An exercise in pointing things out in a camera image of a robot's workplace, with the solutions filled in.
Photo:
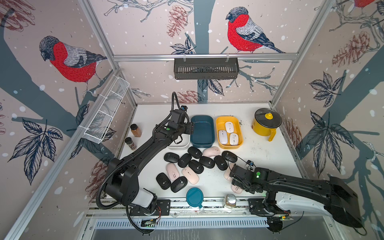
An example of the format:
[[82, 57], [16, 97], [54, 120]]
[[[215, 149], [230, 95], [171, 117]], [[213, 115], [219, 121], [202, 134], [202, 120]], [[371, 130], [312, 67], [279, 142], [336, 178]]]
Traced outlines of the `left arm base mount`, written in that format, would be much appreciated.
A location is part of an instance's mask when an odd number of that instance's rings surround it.
[[135, 205], [130, 209], [130, 216], [169, 216], [171, 200], [160, 199], [151, 203], [147, 208]]

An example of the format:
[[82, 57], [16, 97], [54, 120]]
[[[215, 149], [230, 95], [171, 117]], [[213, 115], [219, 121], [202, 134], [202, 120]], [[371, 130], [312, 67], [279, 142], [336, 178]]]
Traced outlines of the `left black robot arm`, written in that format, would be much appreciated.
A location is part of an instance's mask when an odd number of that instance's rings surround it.
[[139, 175], [145, 166], [163, 149], [182, 135], [190, 135], [194, 124], [187, 114], [187, 107], [181, 106], [177, 93], [172, 93], [169, 115], [152, 131], [152, 136], [136, 151], [120, 159], [114, 158], [108, 164], [106, 177], [96, 193], [96, 204], [101, 210], [117, 205], [125, 207], [133, 203], [140, 190]]

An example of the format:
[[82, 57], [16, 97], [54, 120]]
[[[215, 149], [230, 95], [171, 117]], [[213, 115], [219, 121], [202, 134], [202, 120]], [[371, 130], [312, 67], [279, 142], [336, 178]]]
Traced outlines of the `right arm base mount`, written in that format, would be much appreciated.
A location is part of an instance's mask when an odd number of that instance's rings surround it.
[[259, 217], [289, 216], [291, 211], [285, 211], [278, 207], [277, 201], [263, 198], [248, 199], [249, 211]]

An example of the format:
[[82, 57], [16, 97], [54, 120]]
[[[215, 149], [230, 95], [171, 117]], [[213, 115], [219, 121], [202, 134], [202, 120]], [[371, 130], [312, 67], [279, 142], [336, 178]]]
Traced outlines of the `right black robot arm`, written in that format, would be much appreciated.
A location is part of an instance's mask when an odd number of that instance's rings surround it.
[[315, 203], [320, 204], [320, 212], [345, 226], [362, 228], [359, 199], [343, 180], [330, 177], [329, 180], [309, 180], [283, 175], [265, 168], [246, 170], [238, 165], [230, 167], [232, 184], [255, 194], [266, 193], [263, 200], [251, 199], [250, 213], [259, 217], [288, 215], [292, 211], [304, 210], [305, 204], [290, 199], [291, 206], [284, 208], [286, 199], [277, 201], [277, 194], [289, 194], [310, 200], [310, 211], [315, 212]]

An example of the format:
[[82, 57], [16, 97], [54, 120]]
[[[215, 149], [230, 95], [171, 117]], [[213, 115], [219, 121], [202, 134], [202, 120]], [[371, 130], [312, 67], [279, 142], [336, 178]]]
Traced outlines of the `white mouse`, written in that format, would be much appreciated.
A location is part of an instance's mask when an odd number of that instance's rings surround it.
[[239, 144], [239, 135], [236, 133], [231, 133], [229, 136], [229, 143], [231, 146], [237, 146]]
[[219, 130], [218, 136], [220, 144], [226, 145], [228, 143], [228, 133], [225, 130]]
[[234, 124], [230, 121], [225, 122], [225, 128], [226, 128], [227, 133], [230, 133], [230, 134], [235, 131]]

